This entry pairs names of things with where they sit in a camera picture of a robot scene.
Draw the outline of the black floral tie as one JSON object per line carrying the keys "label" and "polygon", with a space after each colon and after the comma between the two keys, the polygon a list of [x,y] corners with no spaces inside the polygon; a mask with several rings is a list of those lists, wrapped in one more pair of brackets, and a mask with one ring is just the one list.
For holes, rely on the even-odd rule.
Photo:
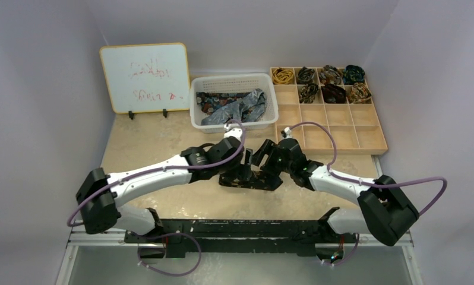
{"label": "black floral tie", "polygon": [[279,176],[251,169],[236,170],[219,176],[219,185],[231,188],[275,191],[282,184],[283,181]]}

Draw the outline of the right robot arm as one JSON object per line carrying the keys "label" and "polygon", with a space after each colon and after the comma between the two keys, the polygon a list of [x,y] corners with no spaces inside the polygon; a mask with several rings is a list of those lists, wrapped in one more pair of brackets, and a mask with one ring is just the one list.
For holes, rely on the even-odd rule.
{"label": "right robot arm", "polygon": [[391,177],[361,178],[330,169],[308,159],[294,138],[279,143],[265,140],[251,164],[269,175],[285,172],[300,187],[357,205],[356,209],[334,208],[327,214],[318,232],[328,242],[344,233],[364,233],[393,246],[419,219],[419,211]]}

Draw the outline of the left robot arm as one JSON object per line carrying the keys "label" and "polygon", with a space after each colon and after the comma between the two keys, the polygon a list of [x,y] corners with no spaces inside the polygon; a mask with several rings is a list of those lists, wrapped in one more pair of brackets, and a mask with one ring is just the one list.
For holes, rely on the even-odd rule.
{"label": "left robot arm", "polygon": [[145,194],[177,185],[207,181],[235,168],[242,158],[246,136],[227,134],[205,151],[190,147],[161,163],[121,173],[97,168],[80,186],[76,212],[90,235],[113,227],[139,234],[146,242],[162,237],[162,222],[154,209],[139,209],[128,202]]}

